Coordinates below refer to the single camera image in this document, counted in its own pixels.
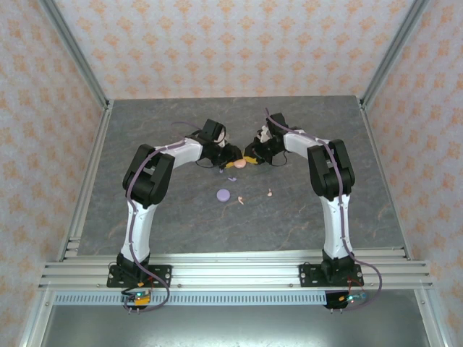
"metal rail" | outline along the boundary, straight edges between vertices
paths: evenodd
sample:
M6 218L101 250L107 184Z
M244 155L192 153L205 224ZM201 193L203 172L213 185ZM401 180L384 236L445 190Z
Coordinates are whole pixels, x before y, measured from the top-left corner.
M421 289L433 285L428 263L408 260L403 249L358 249L355 254L380 270L383 289ZM39 290L118 291L106 287L108 264L115 259L116 256L74 257L47 263ZM298 265L319 264L321 260L321 251L316 250L153 254L150 264L174 267L172 291L306 291L308 288L300 286ZM376 273L366 266L362 271L365 288L377 289ZM329 289L333 287L308 290Z

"gray table surface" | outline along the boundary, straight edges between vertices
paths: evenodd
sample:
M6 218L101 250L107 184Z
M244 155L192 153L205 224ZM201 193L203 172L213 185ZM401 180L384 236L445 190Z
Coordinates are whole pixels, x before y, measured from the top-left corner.
M122 307L61 306L42 347L427 347L413 291L384 291L368 307L175 307L128 315Z
M122 179L137 148L167 145L189 134L186 120L225 124L229 141L245 148L264 124L263 109L282 112L289 126L325 139L342 139L356 182L349 204L354 248L403 245L394 209L357 99L354 96L117 100L114 103L78 254L117 254L127 226ZM154 216L150 248L155 253L321 249L325 239L320 200L312 191L307 161L294 153L280 168L267 164L231 168L177 168ZM277 157L275 164L283 163ZM235 182L227 177L236 177ZM216 192L231 199L219 202ZM273 192L268 197L268 189ZM244 205L237 201L242 196Z

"metal bar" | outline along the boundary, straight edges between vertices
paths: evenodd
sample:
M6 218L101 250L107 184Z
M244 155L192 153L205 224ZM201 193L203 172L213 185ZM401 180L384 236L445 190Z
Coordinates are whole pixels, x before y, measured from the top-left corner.
M298 264L294 265L279 265L275 267L265 267L264 265L261 266L256 266L255 264L252 264L252 267L250 266L236 266L235 264L228 264L228 265L223 265L223 266L215 266L215 267L195 267L194 265L190 266L181 266L181 265L176 265L175 267L175 277L182 277L182 276L189 276L191 275L191 272L194 270L197 270L198 268L201 268L203 271L203 275L209 276L220 276L220 275L226 275L226 276L231 276L235 273L235 269L239 269L240 273L242 275L286 275L288 272L288 269L293 269L293 267L296 267ZM428 266L425 266L421 262L418 264L418 266L409 266L408 264L404 265L393 265L391 266L390 264L385 264L381 265L382 275L386 274L410 274L410 273L420 273L427 275L429 273L429 268ZM375 275L376 272L369 268L365 267L362 269L362 272L364 275ZM106 277L108 275L108 268L105 266L97 266L97 265L83 265L79 267L66 267L66 266L60 266L60 267L46 267L45 270L43 271L43 276L49 277L49 276L67 276L69 274L72 274L73 276L104 276Z
M452 347L449 331L441 314L441 300L435 290L415 290L417 305L431 347Z
M87 62L87 59L85 59L83 52L80 50L77 41L71 33L71 30L64 21L63 15L61 14L61 11L59 11L59 8L56 5L55 1L39 0L39 2L41 3L43 9L48 15L48 18L50 19L51 23L53 23L54 27L56 28L56 31L61 37L63 44L66 46L69 54L74 59L77 68L84 77L84 80L87 82L88 87L90 88L96 101L101 106L106 106L107 99L104 95L104 91L98 83L98 80L96 79L95 75L93 74L93 71L90 68L89 63Z
M21 347L41 346L55 298L54 291L38 292L22 334Z
M69 241L67 243L67 248L68 249L76 249L76 248L79 248L79 242L76 242L76 241Z
M151 303L163 301L164 292L151 293ZM57 306L121 306L125 296L119 292L107 291L59 291L54 305ZM325 291L177 291L170 295L168 306L284 306L324 305Z
M376 147L375 136L373 135L373 131L371 130L370 121L368 120L367 111L365 109L360 109L360 113L362 114L363 122L365 124L365 128L367 129L368 137L370 138L370 143L372 145L373 152L375 153L376 162L378 163L379 171L381 173L381 176L383 177L384 187L386 188L386 193L388 195L389 202L391 203L392 210L394 211L394 215L396 216L397 222L399 223L400 231L402 233L402 238L403 238L404 244L405 244L406 257L412 257L411 256L412 248L410 246L408 236L404 232L406 229L405 229L405 227L404 227L404 225L402 223L402 220L401 220L401 218L397 217L399 215L397 213L397 203L396 203L396 200L394 199L394 197L391 194L391 190L389 189L388 181L386 179L386 174L384 173L384 166L383 166L383 164L381 162L381 156L379 156L378 148Z
M379 87L383 84L386 76L394 65L397 57L399 56L402 47L407 42L410 33L415 28L415 25L418 23L421 18L421 14L428 5L429 0L415 0L410 7L410 10L405 17L405 20L401 24L399 31L395 35L394 39L389 46L386 55L383 57L383 60L379 64L378 69L373 75L370 84L365 91L365 94L362 97L362 106L365 109L368 109L369 105L373 104L373 100L376 96L376 93L379 90Z
M354 250L355 257L360 260L367 260L372 258L378 260L379 258L387 259L406 259L404 249L356 249ZM159 262L171 262L172 260L184 260L185 262L212 262L214 260L225 261L238 261L238 262L282 262L282 261L307 261L310 258L314 260L321 260L321 250L295 250L295 251L269 251L269 252L219 252L219 253L179 253L179 254L151 254L150 264L158 264ZM95 264L109 264L116 260L116 255L80 255L76 258L65 259L64 263L78 262L78 263L95 263Z
M409 261L403 249L364 249L354 253L374 264L383 276L385 289L431 287L427 262ZM80 261L47 263L40 289L108 291L108 264L116 257L88 257ZM170 264L173 291L301 291L298 265L320 263L321 251L230 252L198 254L152 254L151 264ZM378 287L378 276L362 267L365 287ZM324 290L333 288L314 288Z
M103 122L98 128L97 135L95 137L94 146L92 148L92 153L88 162L88 167L85 172L85 180L82 185L82 189L79 194L79 206L80 209L76 210L75 219L73 216L74 223L71 228L72 237L81 237L82 229L85 223L85 216L87 215L88 204L90 203L90 197L93 189L93 184L95 183L96 172L98 170L98 164L100 162L101 151L103 150L104 139L106 136L106 131L108 130L109 120L111 118L111 112L113 109L114 101L111 100L104 114Z
M103 139L108 128L109 118L111 115L113 101L110 101L107 108L103 109L101 114L100 124L98 125L95 135L93 136L92 150L88 156L87 169L82 180L79 197L77 198L74 214L72 215L71 223L68 228L67 237L63 239L60 247L60 253L56 261L62 261L65 257L71 257L68 254L68 242L72 239L80 240L80 233L82 233L83 223L85 222L85 215L87 213L88 203L90 202L90 193L95 181L96 169L100 160L101 150L103 147Z

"orange floral pattern wall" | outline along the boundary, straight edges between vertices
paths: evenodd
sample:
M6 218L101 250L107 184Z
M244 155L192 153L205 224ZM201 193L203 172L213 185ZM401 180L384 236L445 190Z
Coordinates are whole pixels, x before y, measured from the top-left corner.
M368 112L414 257L463 341L463 3L432 1Z
M37 0L3 0L0 23L0 344L17 346L75 208L101 108Z
M58 0L109 98L361 96L413 0Z

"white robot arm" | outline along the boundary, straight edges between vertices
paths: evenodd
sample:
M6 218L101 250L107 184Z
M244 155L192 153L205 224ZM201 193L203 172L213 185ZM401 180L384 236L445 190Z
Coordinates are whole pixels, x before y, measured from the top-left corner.
M184 141L157 148L149 145L141 145L138 148L124 177L123 187L126 191L135 172L153 151L164 147L171 149L157 153L144 167L132 188L131 198L137 215L135 222L131 225L134 208L131 203L127 202L129 223L124 245L118 255L118 265L126 264L127 267L132 267L134 262L129 240L131 228L135 258L140 263L149 260L149 237L154 212L167 193L173 169L203 158L211 160L213 166L219 168L224 168L228 163L242 159L241 150L227 143L225 134L226 130L222 124L208 119L203 129L193 132Z
M246 147L245 158L251 163L272 164L273 157L283 151L297 153L308 160L310 183L322 204L325 244L322 264L316 270L323 273L328 285L346 283L347 278L357 279L355 271L358 270L358 265L355 265L351 258L352 246L349 240L348 223L348 204L355 177L344 143L341 140L329 141L310 137L301 129L289 128L283 115L277 113L269 116L267 124L258 131L254 141ZM342 203L339 201L339 181L330 155L335 158L341 176ZM320 285L318 279L311 282Z
M185 144L180 148L173 150L163 150L161 153L170 155L174 158L173 168L177 168L185 163L195 162L200 160L201 153L203 151L203 146L196 140L185 139ZM151 225L153 224L153 216L158 204L149 205L146 208L143 207L143 204L133 200L135 207L137 209L137 217L135 219L135 224L133 226L132 233L132 245L136 258L139 261L143 261L150 254L150 232ZM129 230L130 230L130 221L134 213L133 207L127 202L129 208L129 223L127 224L127 232L125 234L124 246L121 249L121 253L124 257L131 262L133 262L133 257L129 249Z
M284 148L288 152L299 154L301 157L308 159L307 149L315 146L320 146L320 143L316 140L312 140L302 135L287 133L283 136ZM344 214L344 239L346 240L347 246L350 251L352 247L349 240L349 223L347 209L349 207L350 195L343 194L342 202L343 207L339 204L339 197L334 197L333 200L329 200L324 196L320 196L321 205L323 208L323 219L325 220L325 245L323 247L325 253L331 258L342 258L346 257L347 251L342 243L341 235L341 212Z

